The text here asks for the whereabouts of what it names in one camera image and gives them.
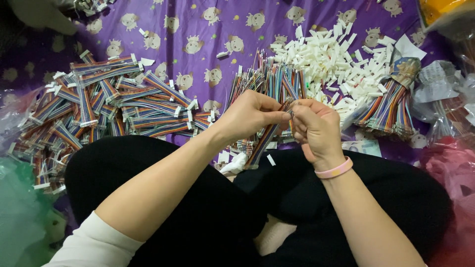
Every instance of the white sleeve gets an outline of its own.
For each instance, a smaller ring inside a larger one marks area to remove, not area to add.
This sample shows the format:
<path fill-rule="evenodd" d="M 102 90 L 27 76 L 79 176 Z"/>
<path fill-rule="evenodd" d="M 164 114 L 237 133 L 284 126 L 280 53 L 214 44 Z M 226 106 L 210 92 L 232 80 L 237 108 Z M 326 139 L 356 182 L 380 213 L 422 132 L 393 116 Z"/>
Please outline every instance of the white sleeve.
<path fill-rule="evenodd" d="M 93 211 L 43 267 L 127 267 L 142 244 L 112 228 Z"/>

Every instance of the green plastic bag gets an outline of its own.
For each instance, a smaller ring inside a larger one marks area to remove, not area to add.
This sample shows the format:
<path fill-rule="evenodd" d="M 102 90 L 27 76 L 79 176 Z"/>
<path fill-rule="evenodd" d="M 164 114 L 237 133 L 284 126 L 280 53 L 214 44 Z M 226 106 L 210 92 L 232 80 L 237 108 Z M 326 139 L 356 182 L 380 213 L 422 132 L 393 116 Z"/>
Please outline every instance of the green plastic bag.
<path fill-rule="evenodd" d="M 66 221 L 33 189 L 32 166 L 0 158 L 0 267 L 39 267 L 56 252 Z"/>

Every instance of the purple bedsheet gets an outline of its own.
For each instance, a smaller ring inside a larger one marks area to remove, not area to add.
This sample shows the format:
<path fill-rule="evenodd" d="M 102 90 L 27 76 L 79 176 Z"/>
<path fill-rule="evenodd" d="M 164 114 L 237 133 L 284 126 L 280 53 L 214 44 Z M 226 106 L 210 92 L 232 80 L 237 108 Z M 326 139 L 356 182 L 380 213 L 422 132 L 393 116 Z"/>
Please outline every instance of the purple bedsheet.
<path fill-rule="evenodd" d="M 308 30 L 332 29 L 341 18 L 354 22 L 352 32 L 358 34 L 350 52 L 363 44 L 375 47 L 383 35 L 398 39 L 406 33 L 428 52 L 423 66 L 447 59 L 441 37 L 426 38 L 420 32 L 415 1 L 118 0 L 87 25 L 77 21 L 79 32 L 74 38 L 28 30 L 2 58 L 1 83 L 18 90 L 36 88 L 52 73 L 69 71 L 68 63 L 79 61 L 77 54 L 85 49 L 97 60 L 135 53 L 137 58 L 154 59 L 155 64 L 145 69 L 173 79 L 186 96 L 198 99 L 201 109 L 222 112 L 238 66 L 251 67 L 257 49 L 272 55 L 269 45 L 294 39 L 298 25 L 309 36 Z M 149 37 L 144 38 L 139 29 L 148 31 Z M 223 51 L 230 55 L 217 59 Z M 420 147 L 428 125 L 414 121 L 414 126 L 421 135 L 411 145 Z M 170 135 L 167 140 L 182 145 L 186 137 Z M 380 139 L 380 148 L 383 157 L 408 163 L 416 161 L 420 152 L 408 143 L 387 139 Z"/>

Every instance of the pink silicone bracelet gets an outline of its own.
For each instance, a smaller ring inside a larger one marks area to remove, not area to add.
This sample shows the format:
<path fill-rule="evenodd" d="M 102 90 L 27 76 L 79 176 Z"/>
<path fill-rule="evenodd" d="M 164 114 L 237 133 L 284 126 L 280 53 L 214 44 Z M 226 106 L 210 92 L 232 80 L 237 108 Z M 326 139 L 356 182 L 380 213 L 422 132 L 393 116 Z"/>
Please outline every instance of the pink silicone bracelet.
<path fill-rule="evenodd" d="M 320 179 L 328 179 L 328 178 L 336 177 L 338 175 L 341 175 L 349 171 L 353 167 L 353 162 L 349 157 L 345 156 L 345 158 L 346 158 L 346 161 L 342 165 L 325 172 L 315 171 L 315 174 Z"/>

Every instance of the forearm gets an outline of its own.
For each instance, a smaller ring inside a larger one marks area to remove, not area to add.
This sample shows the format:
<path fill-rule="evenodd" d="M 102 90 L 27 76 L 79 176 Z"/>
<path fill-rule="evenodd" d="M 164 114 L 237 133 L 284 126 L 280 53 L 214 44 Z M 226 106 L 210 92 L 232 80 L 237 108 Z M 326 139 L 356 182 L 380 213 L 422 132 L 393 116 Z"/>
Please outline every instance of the forearm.
<path fill-rule="evenodd" d="M 322 183 L 358 266 L 425 266 L 412 243 L 353 170 Z"/>
<path fill-rule="evenodd" d="M 126 236 L 146 241 L 226 142 L 216 129 L 202 132 L 115 190 L 96 214 Z"/>

